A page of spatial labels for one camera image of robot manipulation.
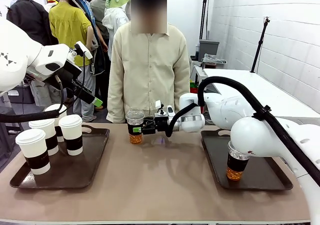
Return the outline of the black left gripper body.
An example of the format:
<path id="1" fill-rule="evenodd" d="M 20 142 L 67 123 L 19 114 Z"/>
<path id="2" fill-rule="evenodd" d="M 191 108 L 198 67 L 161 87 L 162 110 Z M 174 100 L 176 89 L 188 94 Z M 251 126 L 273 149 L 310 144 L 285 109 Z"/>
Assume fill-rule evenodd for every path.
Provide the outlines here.
<path id="1" fill-rule="evenodd" d="M 55 78 L 57 75 L 62 82 L 62 87 L 64 89 L 70 89 L 74 91 L 77 87 L 82 85 L 82 80 L 79 80 L 79 75 L 82 74 L 82 70 L 79 66 L 74 64 L 73 62 L 66 61 L 64 66 L 58 69 L 50 78 L 49 84 L 56 89 L 60 89 L 60 86 Z"/>

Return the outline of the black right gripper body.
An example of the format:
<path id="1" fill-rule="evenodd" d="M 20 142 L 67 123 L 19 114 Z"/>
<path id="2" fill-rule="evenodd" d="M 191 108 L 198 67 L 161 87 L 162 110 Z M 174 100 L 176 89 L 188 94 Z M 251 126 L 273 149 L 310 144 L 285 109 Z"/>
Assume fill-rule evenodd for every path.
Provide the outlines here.
<path id="1" fill-rule="evenodd" d="M 165 132 L 168 129 L 172 119 L 173 117 L 169 116 L 167 113 L 166 114 L 155 113 L 154 114 L 155 130 L 157 132 Z"/>

